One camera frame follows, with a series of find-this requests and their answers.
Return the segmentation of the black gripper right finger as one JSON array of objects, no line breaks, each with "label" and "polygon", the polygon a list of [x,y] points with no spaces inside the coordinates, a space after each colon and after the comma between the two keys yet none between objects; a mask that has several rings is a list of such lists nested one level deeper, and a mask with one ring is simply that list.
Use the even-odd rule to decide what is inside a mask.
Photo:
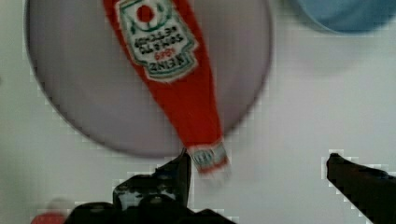
[{"label": "black gripper right finger", "polygon": [[395,177],[332,153],[326,178],[373,224],[395,224]]}]

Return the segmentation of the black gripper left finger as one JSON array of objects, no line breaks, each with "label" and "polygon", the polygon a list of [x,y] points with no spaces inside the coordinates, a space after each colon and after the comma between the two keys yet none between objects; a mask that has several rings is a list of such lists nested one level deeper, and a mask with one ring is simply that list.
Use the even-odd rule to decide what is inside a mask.
[{"label": "black gripper left finger", "polygon": [[191,158],[186,149],[150,175],[134,175],[118,184],[112,193],[118,209],[138,206],[151,195],[164,195],[186,206],[191,186]]}]

